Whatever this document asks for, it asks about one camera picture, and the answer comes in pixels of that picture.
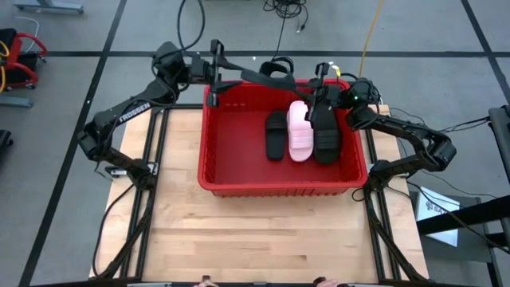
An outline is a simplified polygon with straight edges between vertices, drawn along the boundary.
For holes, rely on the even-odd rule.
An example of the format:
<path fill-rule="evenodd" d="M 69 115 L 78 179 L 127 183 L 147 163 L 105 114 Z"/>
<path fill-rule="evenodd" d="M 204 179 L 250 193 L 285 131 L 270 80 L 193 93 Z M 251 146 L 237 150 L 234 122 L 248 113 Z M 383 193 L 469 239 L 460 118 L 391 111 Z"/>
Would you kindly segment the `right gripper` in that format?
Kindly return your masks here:
<path fill-rule="evenodd" d="M 308 81 L 309 88 L 321 88 L 324 85 L 324 78 L 328 74 L 330 65 L 327 62 L 321 62 L 316 66 L 315 78 Z M 318 120 L 324 109 L 324 104 L 332 108 L 352 108 L 353 100 L 348 90 L 341 86 L 327 85 L 323 88 L 322 98 L 312 94 L 303 96 L 308 110 L 305 113 L 305 120 Z"/>

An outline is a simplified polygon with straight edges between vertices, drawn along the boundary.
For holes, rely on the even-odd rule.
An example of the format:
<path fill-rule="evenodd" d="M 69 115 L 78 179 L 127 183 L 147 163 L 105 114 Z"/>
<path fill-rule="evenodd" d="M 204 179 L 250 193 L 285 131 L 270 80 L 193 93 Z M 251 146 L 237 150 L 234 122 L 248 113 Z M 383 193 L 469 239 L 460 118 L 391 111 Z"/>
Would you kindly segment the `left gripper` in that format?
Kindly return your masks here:
<path fill-rule="evenodd" d="M 218 95 L 227 92 L 242 81 L 216 81 L 219 69 L 242 71 L 244 68 L 229 62 L 225 57 L 225 46 L 218 40 L 211 41 L 211 53 L 213 58 L 208 61 L 199 55 L 192 56 L 190 64 L 186 65 L 186 84 L 188 85 L 209 85 L 209 106 L 218 107 Z"/>

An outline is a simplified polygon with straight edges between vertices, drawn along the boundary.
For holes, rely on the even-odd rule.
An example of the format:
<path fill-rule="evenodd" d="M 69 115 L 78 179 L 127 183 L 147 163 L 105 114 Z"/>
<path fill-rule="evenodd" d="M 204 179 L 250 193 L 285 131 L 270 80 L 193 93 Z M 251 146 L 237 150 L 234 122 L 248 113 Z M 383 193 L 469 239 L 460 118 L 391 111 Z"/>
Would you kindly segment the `pink rubber slide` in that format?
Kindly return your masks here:
<path fill-rule="evenodd" d="M 302 100 L 293 101 L 287 112 L 288 151 L 294 162 L 304 162 L 312 154 L 313 129 L 305 116 L 308 106 Z"/>

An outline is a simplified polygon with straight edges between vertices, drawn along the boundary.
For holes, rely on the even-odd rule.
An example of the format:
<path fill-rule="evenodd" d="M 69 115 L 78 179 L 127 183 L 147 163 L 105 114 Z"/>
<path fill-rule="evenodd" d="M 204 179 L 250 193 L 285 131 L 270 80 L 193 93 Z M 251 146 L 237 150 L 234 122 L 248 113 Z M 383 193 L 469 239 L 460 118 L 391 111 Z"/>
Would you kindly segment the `red plastic bin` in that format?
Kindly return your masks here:
<path fill-rule="evenodd" d="M 204 106 L 199 185 L 219 197 L 339 195 L 361 187 L 367 181 L 363 146 L 342 109 L 335 110 L 343 142 L 334 163 L 313 158 L 298 163 L 289 155 L 267 158 L 267 118 L 287 111 L 298 98 L 293 92 L 245 82 L 221 94 L 218 107 Z"/>

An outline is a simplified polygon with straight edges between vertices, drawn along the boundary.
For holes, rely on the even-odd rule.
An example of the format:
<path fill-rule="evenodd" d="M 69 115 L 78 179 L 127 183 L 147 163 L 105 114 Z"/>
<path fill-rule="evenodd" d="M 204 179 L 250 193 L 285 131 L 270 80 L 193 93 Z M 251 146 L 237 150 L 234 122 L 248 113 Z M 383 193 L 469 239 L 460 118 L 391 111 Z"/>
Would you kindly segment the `white printed paper sheet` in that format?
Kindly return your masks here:
<path fill-rule="evenodd" d="M 420 187 L 415 208 L 415 218 L 416 221 L 421 221 L 446 214 L 448 211 L 459 210 L 460 207 L 461 205 L 458 201 L 440 195 L 426 187 Z M 427 234 L 426 237 L 452 247 L 457 247 L 458 244 L 458 230 Z"/>

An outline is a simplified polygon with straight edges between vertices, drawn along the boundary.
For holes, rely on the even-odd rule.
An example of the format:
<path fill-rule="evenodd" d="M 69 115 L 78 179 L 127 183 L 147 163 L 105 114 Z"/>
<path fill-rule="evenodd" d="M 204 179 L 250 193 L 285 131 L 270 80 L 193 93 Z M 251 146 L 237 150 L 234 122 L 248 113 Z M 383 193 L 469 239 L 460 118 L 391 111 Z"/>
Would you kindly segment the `grey metal floor bar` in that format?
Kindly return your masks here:
<path fill-rule="evenodd" d="M 62 10 L 66 12 L 84 13 L 84 7 L 81 4 L 59 2 L 54 0 L 14 0 L 13 5 L 19 10 Z"/>
<path fill-rule="evenodd" d="M 18 108 L 32 108 L 33 101 L 27 98 L 16 96 L 0 96 L 0 105 Z"/>

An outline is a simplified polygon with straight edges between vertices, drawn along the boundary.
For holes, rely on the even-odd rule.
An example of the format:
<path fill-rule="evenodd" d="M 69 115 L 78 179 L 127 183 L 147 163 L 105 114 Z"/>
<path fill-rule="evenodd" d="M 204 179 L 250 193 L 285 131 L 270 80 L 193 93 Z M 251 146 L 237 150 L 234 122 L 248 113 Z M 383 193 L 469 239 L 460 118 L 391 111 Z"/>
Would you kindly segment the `grey padded pole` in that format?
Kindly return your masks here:
<path fill-rule="evenodd" d="M 488 110 L 489 127 L 495 137 L 504 169 L 510 182 L 510 105 Z"/>

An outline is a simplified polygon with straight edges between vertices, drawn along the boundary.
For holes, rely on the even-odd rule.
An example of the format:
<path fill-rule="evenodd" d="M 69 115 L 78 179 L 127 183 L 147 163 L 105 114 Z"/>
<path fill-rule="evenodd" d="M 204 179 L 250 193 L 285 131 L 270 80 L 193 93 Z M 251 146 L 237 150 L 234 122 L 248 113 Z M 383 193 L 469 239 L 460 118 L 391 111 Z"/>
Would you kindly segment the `black metal beam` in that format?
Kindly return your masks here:
<path fill-rule="evenodd" d="M 417 222 L 419 234 L 432 234 L 510 218 L 510 195 Z"/>

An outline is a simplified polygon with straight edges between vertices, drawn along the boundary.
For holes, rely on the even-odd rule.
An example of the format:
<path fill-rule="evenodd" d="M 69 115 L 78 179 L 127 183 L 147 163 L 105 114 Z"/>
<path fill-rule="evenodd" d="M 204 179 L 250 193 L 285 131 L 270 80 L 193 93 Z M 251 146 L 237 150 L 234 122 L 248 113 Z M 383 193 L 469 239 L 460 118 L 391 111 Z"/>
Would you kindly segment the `dark grey cart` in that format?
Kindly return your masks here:
<path fill-rule="evenodd" d="M 418 191 L 411 193 L 415 212 Z M 446 196 L 460 203 L 462 208 L 483 203 L 478 197 Z M 493 222 L 463 226 L 458 230 L 457 247 L 448 246 L 426 234 L 420 234 L 422 248 L 426 255 L 453 261 L 472 261 L 484 263 L 488 270 L 492 287 L 502 287 L 501 269 L 496 260 L 496 250 L 510 253 L 510 218 Z"/>

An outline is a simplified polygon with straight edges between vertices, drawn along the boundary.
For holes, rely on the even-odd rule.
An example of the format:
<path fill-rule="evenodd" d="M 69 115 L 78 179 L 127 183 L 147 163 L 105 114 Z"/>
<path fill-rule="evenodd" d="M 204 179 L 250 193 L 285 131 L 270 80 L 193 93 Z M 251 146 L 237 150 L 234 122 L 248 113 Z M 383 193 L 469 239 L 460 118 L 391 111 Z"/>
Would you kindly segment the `black aluminium frame struts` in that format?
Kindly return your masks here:
<path fill-rule="evenodd" d="M 101 229 L 104 228 L 104 224 L 112 208 L 130 190 L 135 191 L 125 243 L 120 248 L 118 254 L 102 272 L 100 272 L 96 267 L 96 258 L 103 235 L 102 232 L 98 233 L 92 258 L 92 273 L 95 279 L 110 280 L 114 278 L 116 274 L 119 275 L 120 279 L 126 279 L 128 277 L 129 264 L 131 262 L 132 249 L 135 244 L 139 245 L 139 252 L 134 278 L 140 279 L 143 276 L 151 220 L 155 206 L 156 189 L 159 173 L 161 171 L 161 161 L 164 150 L 163 145 L 166 141 L 168 120 L 170 111 L 179 109 L 201 110 L 202 106 L 200 104 L 176 104 L 169 108 L 156 108 L 150 113 L 142 155 L 142 162 L 149 167 L 149 174 L 143 179 L 142 183 L 131 184 L 107 207 L 104 216 L 101 219 Z"/>
<path fill-rule="evenodd" d="M 391 281 L 397 285 L 410 285 L 411 281 L 424 281 L 428 279 L 423 277 L 406 259 L 403 252 L 394 242 L 389 213 L 384 195 L 384 186 L 379 183 L 373 183 L 371 177 L 363 184 L 363 199 L 369 230 L 371 236 L 372 250 L 375 260 L 375 270 L 379 284 L 389 281 L 383 263 L 383 254 L 380 240 L 386 245 L 387 255 L 390 262 Z"/>

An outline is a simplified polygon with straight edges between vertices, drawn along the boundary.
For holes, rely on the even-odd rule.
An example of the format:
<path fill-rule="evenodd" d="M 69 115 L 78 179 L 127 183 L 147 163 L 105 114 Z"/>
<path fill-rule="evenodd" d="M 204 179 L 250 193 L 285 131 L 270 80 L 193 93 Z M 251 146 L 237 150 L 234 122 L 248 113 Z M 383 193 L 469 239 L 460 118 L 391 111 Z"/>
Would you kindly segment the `red frame rolling stool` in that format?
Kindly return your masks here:
<path fill-rule="evenodd" d="M 40 49 L 23 52 L 24 38 L 32 40 Z M 30 33 L 0 29 L 0 92 L 20 87 L 35 89 L 39 81 L 37 62 L 46 62 L 47 52 L 45 45 Z"/>

